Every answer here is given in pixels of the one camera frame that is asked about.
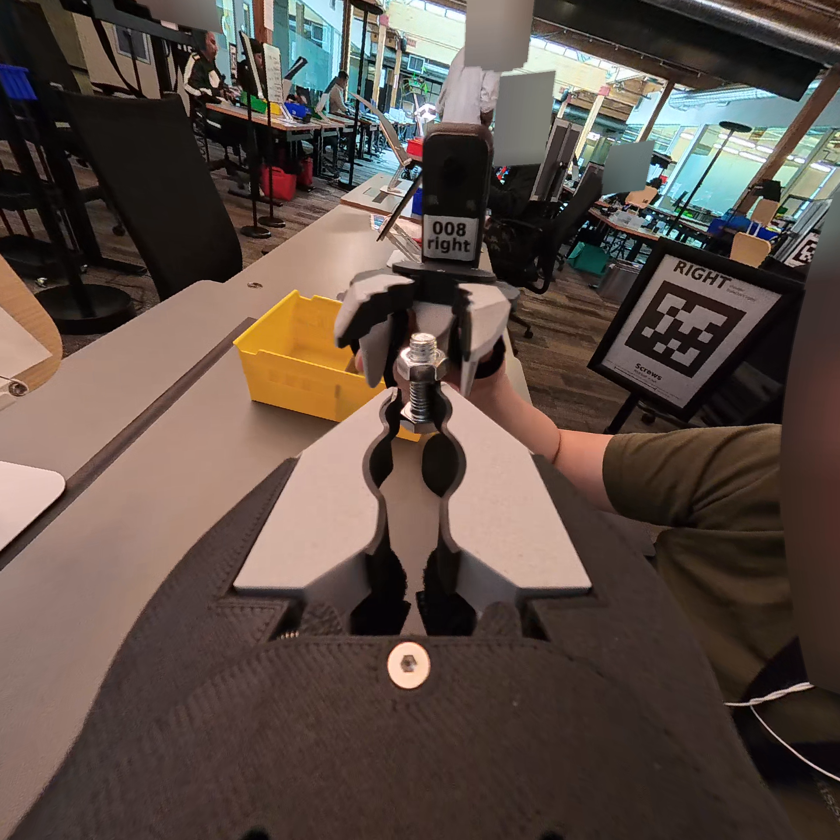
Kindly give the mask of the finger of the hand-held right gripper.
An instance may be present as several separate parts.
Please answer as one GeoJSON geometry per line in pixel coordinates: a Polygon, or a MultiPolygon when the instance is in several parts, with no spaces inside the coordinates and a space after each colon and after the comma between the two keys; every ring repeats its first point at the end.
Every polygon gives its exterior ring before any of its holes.
{"type": "Polygon", "coordinates": [[[408,388],[397,360],[415,325],[416,294],[417,279],[395,272],[362,272],[344,292],[333,337],[339,348],[351,349],[354,369],[369,387],[408,388]]]}
{"type": "Polygon", "coordinates": [[[491,353],[505,331],[511,303],[495,283],[461,282],[455,289],[453,314],[457,350],[451,358],[460,370],[459,391],[470,393],[480,362],[491,353]]]}

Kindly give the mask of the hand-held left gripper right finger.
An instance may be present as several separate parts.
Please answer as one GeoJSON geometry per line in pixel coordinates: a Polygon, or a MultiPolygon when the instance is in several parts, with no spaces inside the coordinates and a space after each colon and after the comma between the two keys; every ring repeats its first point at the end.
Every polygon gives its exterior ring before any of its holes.
{"type": "Polygon", "coordinates": [[[439,500],[437,577],[480,616],[588,595],[592,581],[525,445],[453,387],[432,401],[422,477],[439,500]]]}

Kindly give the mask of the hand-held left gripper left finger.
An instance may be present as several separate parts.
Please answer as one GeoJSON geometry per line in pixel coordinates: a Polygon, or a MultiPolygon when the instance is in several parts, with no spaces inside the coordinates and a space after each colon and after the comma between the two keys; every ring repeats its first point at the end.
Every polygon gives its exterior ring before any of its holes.
{"type": "Polygon", "coordinates": [[[366,558],[387,543],[381,485],[403,408],[395,387],[304,449],[234,579],[239,595],[330,605],[341,617],[371,593],[366,558]]]}

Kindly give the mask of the steel hex nut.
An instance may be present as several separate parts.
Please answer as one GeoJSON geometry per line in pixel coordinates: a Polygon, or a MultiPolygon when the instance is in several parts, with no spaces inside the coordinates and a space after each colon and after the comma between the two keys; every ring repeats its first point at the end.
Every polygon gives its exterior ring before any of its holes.
{"type": "Polygon", "coordinates": [[[448,357],[441,350],[416,353],[406,346],[395,361],[395,373],[406,382],[434,384],[448,372],[448,357]]]}

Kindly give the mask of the yellow plastic bin with divider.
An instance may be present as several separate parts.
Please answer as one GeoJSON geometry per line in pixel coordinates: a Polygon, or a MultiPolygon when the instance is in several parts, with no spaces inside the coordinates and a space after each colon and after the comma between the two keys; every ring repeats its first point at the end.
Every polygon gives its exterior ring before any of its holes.
{"type": "Polygon", "coordinates": [[[234,341],[254,402],[342,422],[373,395],[354,367],[350,348],[338,348],[337,300],[293,290],[234,341]]]}

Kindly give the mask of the steel hex bolt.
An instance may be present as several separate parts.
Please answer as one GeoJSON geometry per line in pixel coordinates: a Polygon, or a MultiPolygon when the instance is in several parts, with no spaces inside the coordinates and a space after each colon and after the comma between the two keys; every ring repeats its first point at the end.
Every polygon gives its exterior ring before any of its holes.
{"type": "MultiPolygon", "coordinates": [[[[414,332],[406,347],[408,346],[412,347],[417,354],[441,350],[438,348],[437,339],[429,332],[414,332]]],[[[401,426],[411,434],[433,432],[436,428],[433,419],[434,395],[441,382],[434,384],[405,382],[408,397],[401,411],[401,426]]]]}

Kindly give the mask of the person's right forearm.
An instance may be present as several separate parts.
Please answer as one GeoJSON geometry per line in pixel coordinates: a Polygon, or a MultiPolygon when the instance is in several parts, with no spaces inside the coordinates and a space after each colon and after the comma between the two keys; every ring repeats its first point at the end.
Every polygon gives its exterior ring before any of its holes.
{"type": "Polygon", "coordinates": [[[560,429],[550,420],[538,423],[522,442],[546,458],[594,508],[615,513],[603,478],[603,464],[613,435],[560,429]]]}

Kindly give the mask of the person's right hand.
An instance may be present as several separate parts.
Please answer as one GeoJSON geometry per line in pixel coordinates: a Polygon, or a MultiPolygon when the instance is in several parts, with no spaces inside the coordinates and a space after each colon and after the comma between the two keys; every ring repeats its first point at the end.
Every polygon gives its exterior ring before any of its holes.
{"type": "Polygon", "coordinates": [[[515,390],[505,361],[492,375],[474,380],[468,399],[532,454],[554,464],[562,445],[561,431],[548,415],[515,390]]]}

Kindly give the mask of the black tablet on white stand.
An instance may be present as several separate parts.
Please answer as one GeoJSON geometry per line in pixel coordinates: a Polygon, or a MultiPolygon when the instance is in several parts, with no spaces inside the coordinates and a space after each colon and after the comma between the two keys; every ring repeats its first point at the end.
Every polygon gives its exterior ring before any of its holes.
{"type": "Polygon", "coordinates": [[[411,209],[422,180],[422,176],[418,175],[411,182],[406,194],[387,217],[375,238],[377,243],[390,241],[404,257],[414,262],[422,260],[422,223],[417,222],[411,214],[406,216],[405,210],[411,209]]]}

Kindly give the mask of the grey trash can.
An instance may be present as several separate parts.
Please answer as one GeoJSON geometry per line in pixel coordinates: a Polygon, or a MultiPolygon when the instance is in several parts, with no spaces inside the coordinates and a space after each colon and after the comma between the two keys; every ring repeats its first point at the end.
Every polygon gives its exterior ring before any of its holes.
{"type": "Polygon", "coordinates": [[[595,289],[597,295],[605,301],[622,303],[643,267],[643,264],[622,259],[608,262],[595,289]]]}

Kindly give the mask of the framed marker sign on stand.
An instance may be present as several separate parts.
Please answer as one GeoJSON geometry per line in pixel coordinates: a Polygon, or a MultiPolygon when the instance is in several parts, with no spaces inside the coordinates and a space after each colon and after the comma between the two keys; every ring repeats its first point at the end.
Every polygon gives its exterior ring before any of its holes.
{"type": "Polygon", "coordinates": [[[661,238],[588,363],[627,392],[604,434],[641,403],[689,426],[803,296],[799,280],[661,238]]]}

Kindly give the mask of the wooden chair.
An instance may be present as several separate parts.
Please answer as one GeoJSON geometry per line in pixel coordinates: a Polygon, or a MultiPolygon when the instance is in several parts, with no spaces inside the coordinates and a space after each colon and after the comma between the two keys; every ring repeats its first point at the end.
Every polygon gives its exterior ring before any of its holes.
{"type": "Polygon", "coordinates": [[[729,258],[744,266],[760,268],[772,249],[769,240],[748,233],[736,233],[731,242],[729,258]]]}

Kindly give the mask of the black round-base stand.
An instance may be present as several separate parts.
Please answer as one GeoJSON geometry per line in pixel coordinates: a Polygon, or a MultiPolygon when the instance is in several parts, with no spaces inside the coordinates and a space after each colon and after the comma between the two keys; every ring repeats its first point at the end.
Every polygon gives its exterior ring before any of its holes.
{"type": "Polygon", "coordinates": [[[130,294],[120,288],[86,282],[88,268],[125,271],[139,275],[144,269],[130,262],[111,259],[102,253],[93,230],[88,206],[104,203],[118,228],[121,219],[102,185],[81,185],[72,166],[82,163],[83,149],[69,124],[60,85],[36,81],[37,101],[33,107],[45,173],[54,189],[52,199],[57,225],[56,252],[65,261],[66,285],[47,295],[47,312],[60,333],[89,335],[108,333],[131,320],[134,305],[130,294]]]}

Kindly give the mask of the black floor lamp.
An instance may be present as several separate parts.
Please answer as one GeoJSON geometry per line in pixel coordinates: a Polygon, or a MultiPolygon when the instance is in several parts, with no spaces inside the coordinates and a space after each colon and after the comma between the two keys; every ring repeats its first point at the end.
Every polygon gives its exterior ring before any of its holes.
{"type": "Polygon", "coordinates": [[[763,158],[755,153],[751,127],[733,121],[700,127],[670,177],[669,230],[691,237],[731,211],[763,158]]]}

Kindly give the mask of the instruction board on white stand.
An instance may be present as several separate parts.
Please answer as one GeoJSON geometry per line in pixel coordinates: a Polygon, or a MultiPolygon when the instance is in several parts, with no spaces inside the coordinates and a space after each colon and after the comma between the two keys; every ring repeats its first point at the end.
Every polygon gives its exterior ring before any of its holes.
{"type": "MultiPolygon", "coordinates": [[[[58,371],[58,328],[35,294],[1,258],[1,409],[19,404],[58,371]]],[[[63,493],[55,471],[1,462],[1,548],[5,549],[63,493]]]]}

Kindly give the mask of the black stanchion post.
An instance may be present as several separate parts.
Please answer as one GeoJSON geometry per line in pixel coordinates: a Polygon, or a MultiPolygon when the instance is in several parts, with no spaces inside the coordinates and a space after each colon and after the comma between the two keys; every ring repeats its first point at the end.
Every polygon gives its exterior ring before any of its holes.
{"type": "Polygon", "coordinates": [[[267,150],[266,150],[266,183],[268,185],[268,203],[269,203],[269,214],[268,216],[263,216],[259,218],[260,223],[264,227],[268,228],[284,228],[286,223],[280,219],[279,217],[275,216],[275,201],[274,201],[274,176],[273,176],[273,165],[275,162],[275,148],[274,148],[274,135],[272,129],[272,117],[271,117],[271,110],[270,110],[270,102],[267,102],[267,110],[266,110],[266,137],[267,137],[267,150]]]}
{"type": "Polygon", "coordinates": [[[245,107],[247,116],[247,152],[248,164],[248,196],[251,205],[252,222],[240,228],[240,233],[247,238],[266,239],[271,236],[269,229],[258,221],[257,199],[259,197],[259,147],[256,138],[256,129],[253,122],[253,111],[251,108],[251,97],[248,92],[245,95],[245,107]]]}

